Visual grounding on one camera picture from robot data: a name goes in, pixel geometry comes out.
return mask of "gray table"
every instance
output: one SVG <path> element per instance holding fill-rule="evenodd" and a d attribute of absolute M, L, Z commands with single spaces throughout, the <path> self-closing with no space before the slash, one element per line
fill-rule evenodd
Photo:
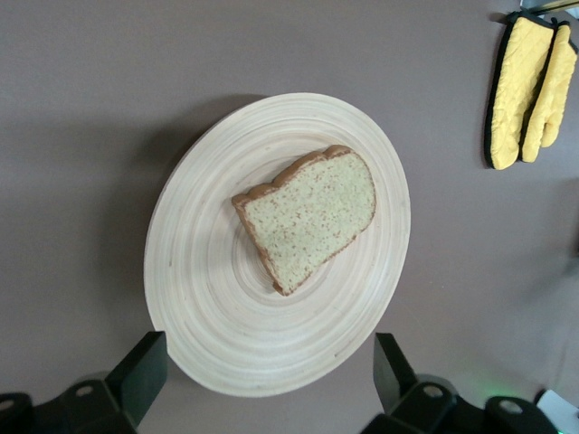
<path fill-rule="evenodd" d="M 542 387 L 579 402 L 579 73 L 535 164 L 482 159 L 494 20 L 517 4 L 3 2 L 0 391 L 40 403 L 111 369 L 152 327 L 143 249 L 180 156 L 234 109 L 312 91 L 370 115 L 406 172 L 410 245 L 376 330 L 476 405 Z M 171 365 L 140 432 L 346 434 L 380 410 L 368 339 L 269 399 Z"/>

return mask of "black object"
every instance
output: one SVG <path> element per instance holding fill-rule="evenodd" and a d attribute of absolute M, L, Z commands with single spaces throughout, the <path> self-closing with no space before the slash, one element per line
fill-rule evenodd
<path fill-rule="evenodd" d="M 416 375 L 390 334 L 376 334 L 374 383 L 384 414 L 362 434 L 557 434 L 545 414 L 520 398 L 496 396 L 479 409 L 441 378 Z"/>
<path fill-rule="evenodd" d="M 78 382 L 36 407 L 26 393 L 0 394 L 0 433 L 135 434 L 166 374 L 165 333 L 149 332 L 104 381 Z"/>

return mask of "white wooden plate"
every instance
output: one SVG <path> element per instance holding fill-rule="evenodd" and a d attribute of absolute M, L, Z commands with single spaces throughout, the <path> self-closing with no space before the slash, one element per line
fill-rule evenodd
<path fill-rule="evenodd" d="M 360 154 L 376 214 L 294 294 L 280 296 L 230 199 L 333 144 Z M 162 192 L 147 236 L 145 291 L 168 353 L 203 386 L 262 397 L 298 389 L 343 363 L 394 293 L 410 235 L 410 199 L 385 133 L 359 109 L 312 93 L 266 98 L 201 137 Z"/>

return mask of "bread crust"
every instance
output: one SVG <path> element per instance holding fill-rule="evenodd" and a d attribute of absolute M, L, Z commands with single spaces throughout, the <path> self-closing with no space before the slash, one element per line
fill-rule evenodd
<path fill-rule="evenodd" d="M 270 194 L 272 192 L 277 191 L 283 185 L 290 182 L 294 178 L 296 173 L 299 171 L 299 169 L 301 169 L 302 167 L 304 167 L 306 165 L 311 165 L 311 164 L 315 164 L 318 161 L 329 160 L 332 158 L 336 158 L 338 156 L 344 156 L 346 154 L 355 154 L 355 153 L 356 152 L 353 149 L 351 149 L 348 146 L 344 146 L 344 145 L 332 145 L 323 152 L 320 152 L 320 151 L 310 152 L 309 154 L 306 154 L 305 156 L 296 160 L 294 163 L 292 163 L 286 169 L 282 170 L 273 179 L 273 181 L 271 183 L 255 185 L 252 189 L 250 189 L 250 191 L 248 193 L 237 194 L 232 198 L 232 205 L 235 208 L 235 211 L 237 212 L 237 214 L 239 215 L 239 218 L 242 221 L 243 227 L 249 233 L 249 235 L 253 241 L 253 244 L 257 248 L 261 263 L 265 267 L 268 275 L 273 280 L 273 287 L 281 295 L 288 296 L 293 291 L 284 292 L 283 288 L 280 286 L 280 284 L 278 283 L 278 280 L 274 276 L 274 273 L 272 270 L 273 267 L 271 265 L 270 255 L 269 255 L 268 251 L 257 242 L 257 240 L 255 238 L 255 227 L 245 217 L 245 205 L 247 203 L 250 203 L 250 202 L 256 200 L 256 199 L 260 199 L 264 196 L 267 196 L 268 194 Z M 369 172 L 369 168 L 367 167 L 367 164 L 364 162 L 364 160 L 362 160 L 362 161 L 363 161 L 364 165 L 366 166 L 366 169 L 368 169 L 368 172 Z M 374 193 L 374 209 L 372 210 L 372 216 L 370 217 L 368 224 L 359 233 L 362 233 L 363 231 L 365 231 L 365 229 L 369 226 L 370 222 L 374 219 L 375 204 L 376 204 L 376 191 L 375 191 L 374 183 L 372 183 L 372 187 L 373 187 L 373 193 Z M 347 246 L 349 246 L 352 243 L 352 241 L 354 241 L 355 239 L 356 239 L 356 236 L 354 236 L 352 238 L 352 240 L 350 240 L 350 242 L 348 244 L 346 244 L 342 249 L 334 252 L 332 255 L 327 257 L 327 259 L 323 263 L 326 263 L 330 259 L 334 258 L 339 252 L 341 252 Z M 307 278 L 309 278 L 310 275 L 311 275 L 311 273 L 309 275 L 307 275 L 304 279 L 302 279 L 300 281 L 300 283 L 298 283 L 296 288 L 298 288 Z"/>

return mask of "quilted yellow fabric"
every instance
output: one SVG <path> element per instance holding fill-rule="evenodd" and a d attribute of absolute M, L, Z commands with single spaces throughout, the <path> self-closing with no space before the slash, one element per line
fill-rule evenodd
<path fill-rule="evenodd" d="M 495 169 L 517 161 L 525 116 L 536 97 L 537 83 L 545 68 L 555 30 L 550 24 L 518 16 L 508 38 L 504 56 L 498 60 L 498 83 L 491 97 L 488 160 Z"/>
<path fill-rule="evenodd" d="M 528 121 L 522 147 L 523 161 L 536 160 L 540 147 L 553 145 L 563 121 L 569 84 L 577 62 L 577 53 L 569 43 L 571 29 L 561 24 L 556 31 L 545 81 Z"/>

